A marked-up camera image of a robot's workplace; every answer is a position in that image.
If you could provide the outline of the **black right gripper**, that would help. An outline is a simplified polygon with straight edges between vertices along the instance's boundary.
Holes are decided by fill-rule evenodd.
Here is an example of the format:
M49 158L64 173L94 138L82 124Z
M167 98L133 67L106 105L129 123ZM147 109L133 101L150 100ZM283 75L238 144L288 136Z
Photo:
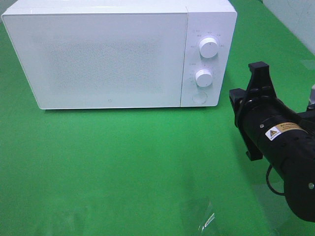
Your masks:
M277 152L283 153L277 145L285 145L286 139L303 134L297 115L273 94L275 92L269 73L269 65L263 61L248 65L252 73L248 90L231 89L229 98L235 115L235 125L247 147L251 161L269 157L274 161Z

